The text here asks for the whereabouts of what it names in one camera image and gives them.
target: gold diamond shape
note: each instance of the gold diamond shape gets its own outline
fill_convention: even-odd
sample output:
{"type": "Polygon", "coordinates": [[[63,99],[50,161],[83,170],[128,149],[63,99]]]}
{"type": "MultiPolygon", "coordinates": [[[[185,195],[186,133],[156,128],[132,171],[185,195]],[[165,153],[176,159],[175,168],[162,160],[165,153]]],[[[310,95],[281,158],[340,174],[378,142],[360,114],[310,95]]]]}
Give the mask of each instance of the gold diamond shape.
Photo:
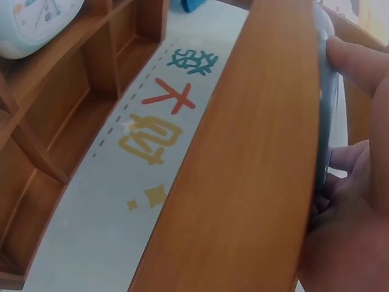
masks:
{"type": "Polygon", "coordinates": [[[159,204],[163,204],[167,197],[163,184],[153,189],[145,190],[144,192],[150,203],[150,209],[154,208],[159,204]]]}
{"type": "Polygon", "coordinates": [[[136,203],[136,200],[128,201],[127,206],[128,206],[129,211],[132,211],[132,210],[138,208],[138,204],[136,203]]]}

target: wooden board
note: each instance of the wooden board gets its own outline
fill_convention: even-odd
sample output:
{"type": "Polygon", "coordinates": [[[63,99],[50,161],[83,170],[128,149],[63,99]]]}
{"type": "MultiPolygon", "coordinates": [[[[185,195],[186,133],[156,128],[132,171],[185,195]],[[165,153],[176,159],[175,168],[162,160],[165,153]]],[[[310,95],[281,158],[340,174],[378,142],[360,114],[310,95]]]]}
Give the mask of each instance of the wooden board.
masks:
{"type": "Polygon", "coordinates": [[[254,1],[130,291],[288,291],[312,195],[312,4],[254,1]]]}

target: gold chinese character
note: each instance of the gold chinese character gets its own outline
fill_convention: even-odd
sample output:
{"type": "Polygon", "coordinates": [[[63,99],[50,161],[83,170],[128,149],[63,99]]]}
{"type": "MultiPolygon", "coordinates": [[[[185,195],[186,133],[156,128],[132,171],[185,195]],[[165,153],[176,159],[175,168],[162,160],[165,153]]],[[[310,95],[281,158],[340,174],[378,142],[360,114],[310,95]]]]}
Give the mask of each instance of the gold chinese character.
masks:
{"type": "Polygon", "coordinates": [[[132,118],[132,120],[135,122],[132,130],[148,128],[159,136],[142,131],[132,131],[130,132],[129,136],[122,137],[119,140],[119,146],[122,147],[125,151],[148,161],[150,165],[163,164],[164,161],[162,160],[162,155],[165,151],[163,147],[174,145],[177,142],[179,135],[183,133],[182,129],[172,123],[166,122],[165,120],[158,119],[157,117],[139,117],[136,114],[131,114],[130,118],[132,118]],[[168,132],[164,130],[164,128],[172,132],[170,137],[167,137],[168,132]],[[128,141],[130,139],[132,139],[143,151],[128,145],[128,141]],[[149,146],[147,140],[154,142],[155,144],[159,144],[163,147],[159,147],[155,152],[153,152],[153,149],[149,146]]]}

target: red chinese character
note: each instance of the red chinese character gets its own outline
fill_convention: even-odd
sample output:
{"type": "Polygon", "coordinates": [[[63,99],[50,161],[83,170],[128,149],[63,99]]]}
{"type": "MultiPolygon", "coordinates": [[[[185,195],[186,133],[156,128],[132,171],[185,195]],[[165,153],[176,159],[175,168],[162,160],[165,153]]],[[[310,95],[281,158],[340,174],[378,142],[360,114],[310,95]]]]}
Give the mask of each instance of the red chinese character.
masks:
{"type": "Polygon", "coordinates": [[[170,87],[166,82],[164,82],[160,78],[156,78],[156,83],[160,87],[162,87],[164,90],[166,90],[168,92],[168,94],[165,94],[164,96],[157,96],[157,97],[152,97],[149,99],[143,99],[142,100],[143,105],[149,105],[150,103],[161,102],[161,101],[166,100],[166,99],[177,99],[177,103],[174,106],[174,108],[171,110],[171,114],[178,113],[183,105],[185,105],[191,109],[196,108],[196,105],[193,102],[191,102],[190,100],[188,100],[188,95],[189,95],[189,91],[191,88],[190,83],[187,83],[185,85],[185,88],[184,88],[184,91],[182,92],[182,94],[178,93],[176,90],[174,90],[172,87],[170,87]]]}

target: clock face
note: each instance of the clock face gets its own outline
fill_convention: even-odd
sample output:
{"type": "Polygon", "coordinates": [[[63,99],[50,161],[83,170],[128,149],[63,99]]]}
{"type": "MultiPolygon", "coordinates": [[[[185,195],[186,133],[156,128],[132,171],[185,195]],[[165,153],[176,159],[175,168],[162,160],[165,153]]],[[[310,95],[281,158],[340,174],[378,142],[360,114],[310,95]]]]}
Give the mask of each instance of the clock face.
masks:
{"type": "Polygon", "coordinates": [[[20,34],[40,42],[57,34],[78,13],[83,0],[13,0],[20,34]]]}

